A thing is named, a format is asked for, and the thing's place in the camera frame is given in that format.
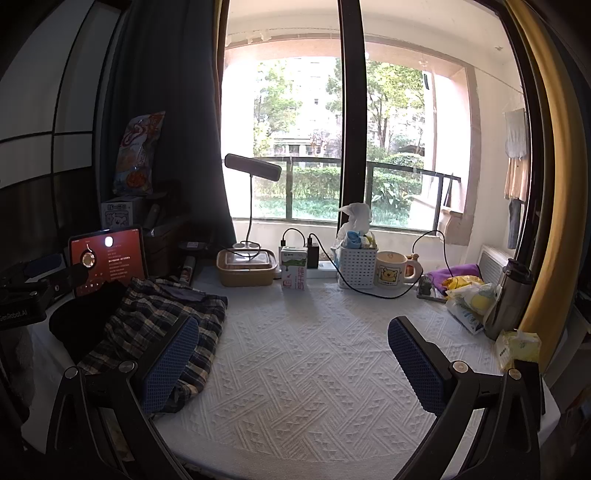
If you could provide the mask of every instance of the purple cloth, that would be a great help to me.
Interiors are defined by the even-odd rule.
[[[452,267],[452,273],[453,275],[450,275],[449,269],[446,267],[442,268],[441,270],[434,270],[432,272],[429,272],[427,276],[431,279],[433,286],[444,295],[447,288],[442,287],[441,284],[450,277],[459,277],[460,275],[474,275],[475,277],[482,278],[480,268],[478,268],[478,265],[476,265],[475,263],[470,263],[467,265],[456,265],[455,267]]]

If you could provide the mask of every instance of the plaid shirt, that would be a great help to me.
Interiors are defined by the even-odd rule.
[[[137,360],[181,316],[199,322],[199,342],[177,380],[163,412],[179,411],[203,390],[222,334],[228,299],[170,280],[133,278],[119,308],[105,325],[105,338],[79,363],[89,375]]]

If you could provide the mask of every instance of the plastic basket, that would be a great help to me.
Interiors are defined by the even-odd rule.
[[[345,280],[354,288],[373,288],[375,256],[377,249],[352,249],[339,247],[336,250],[336,265]],[[339,286],[348,288],[343,278],[337,274]]]

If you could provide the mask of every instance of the dark gray curtain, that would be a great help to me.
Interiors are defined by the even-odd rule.
[[[153,183],[178,185],[185,210],[216,242],[235,242],[222,175],[213,54],[214,0],[134,0],[113,59],[101,138],[101,195],[128,121],[166,111]]]

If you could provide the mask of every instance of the ceramic mug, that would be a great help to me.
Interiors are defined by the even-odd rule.
[[[414,267],[414,275],[406,277],[407,266]],[[423,268],[416,260],[409,260],[406,255],[396,252],[378,252],[375,259],[374,284],[380,287],[397,288],[405,283],[414,283],[423,273]]]

